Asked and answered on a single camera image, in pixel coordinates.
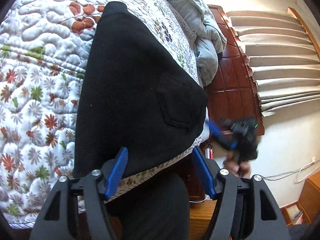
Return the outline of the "person's right hand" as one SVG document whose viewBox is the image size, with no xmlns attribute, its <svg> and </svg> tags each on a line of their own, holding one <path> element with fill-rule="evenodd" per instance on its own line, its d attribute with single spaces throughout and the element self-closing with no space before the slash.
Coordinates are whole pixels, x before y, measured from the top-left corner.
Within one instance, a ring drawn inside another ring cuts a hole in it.
<svg viewBox="0 0 320 240">
<path fill-rule="evenodd" d="M 234 160 L 234 154 L 232 151 L 227 152 L 226 158 L 223 161 L 223 168 L 227 169 L 229 172 L 232 172 L 235 176 L 241 178 L 250 178 L 251 175 L 251 166 L 248 162 L 237 163 Z"/>
</svg>

